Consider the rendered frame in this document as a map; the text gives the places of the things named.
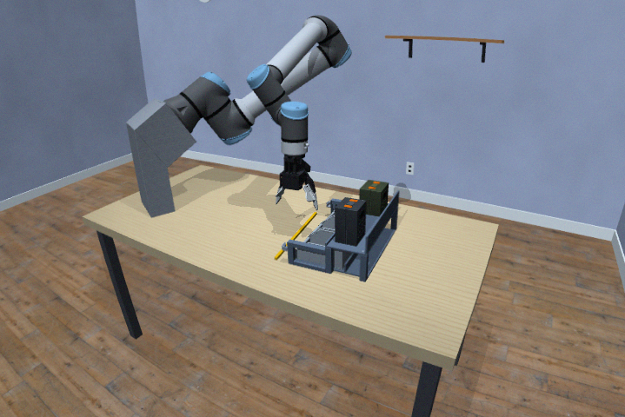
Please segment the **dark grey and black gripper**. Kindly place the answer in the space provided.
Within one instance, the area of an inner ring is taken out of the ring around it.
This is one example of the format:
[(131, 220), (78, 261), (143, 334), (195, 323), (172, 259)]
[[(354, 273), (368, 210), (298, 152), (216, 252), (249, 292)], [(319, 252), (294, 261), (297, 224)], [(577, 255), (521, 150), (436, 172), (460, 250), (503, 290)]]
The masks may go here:
[[(314, 207), (318, 210), (315, 184), (306, 169), (303, 169), (303, 167), (299, 165), (300, 159), (303, 159), (305, 154), (294, 156), (295, 158), (291, 157), (293, 156), (284, 155), (284, 171), (280, 173), (280, 187), (276, 194), (276, 204), (281, 200), (285, 189), (300, 190), (303, 188), (306, 194), (306, 200), (308, 202), (313, 202)], [(289, 160), (289, 158), (291, 159)], [(304, 183), (305, 185), (303, 186)]]

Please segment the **yellow bar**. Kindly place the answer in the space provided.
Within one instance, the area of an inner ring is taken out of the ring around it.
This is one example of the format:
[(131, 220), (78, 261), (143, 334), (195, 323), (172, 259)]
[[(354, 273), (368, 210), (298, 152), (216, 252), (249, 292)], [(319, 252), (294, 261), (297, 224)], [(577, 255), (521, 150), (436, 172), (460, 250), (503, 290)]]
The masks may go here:
[[(301, 233), (302, 231), (308, 226), (308, 224), (313, 220), (313, 218), (317, 215), (317, 212), (315, 212), (303, 225), (302, 227), (294, 234), (294, 236), (290, 239), (290, 240), (295, 240)], [(284, 251), (280, 250), (280, 252), (275, 256), (275, 260), (278, 260), (278, 258), (283, 254)]]

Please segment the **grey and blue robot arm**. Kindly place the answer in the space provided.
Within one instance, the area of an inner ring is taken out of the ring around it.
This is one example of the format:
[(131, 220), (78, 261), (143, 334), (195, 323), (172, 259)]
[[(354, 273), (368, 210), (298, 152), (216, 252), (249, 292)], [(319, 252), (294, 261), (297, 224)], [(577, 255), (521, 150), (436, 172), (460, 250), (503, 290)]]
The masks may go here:
[[(316, 41), (319, 45), (310, 51)], [(228, 85), (218, 75), (207, 72), (179, 95), (164, 102), (190, 133), (204, 118), (228, 145), (247, 137), (255, 119), (267, 110), (272, 120), (281, 126), (282, 153), (304, 155), (309, 146), (308, 106), (291, 102), (287, 95), (326, 69), (343, 65), (351, 53), (333, 21), (324, 16), (312, 16), (267, 64), (258, 66), (248, 75), (247, 83), (253, 91), (243, 99), (231, 101)]]

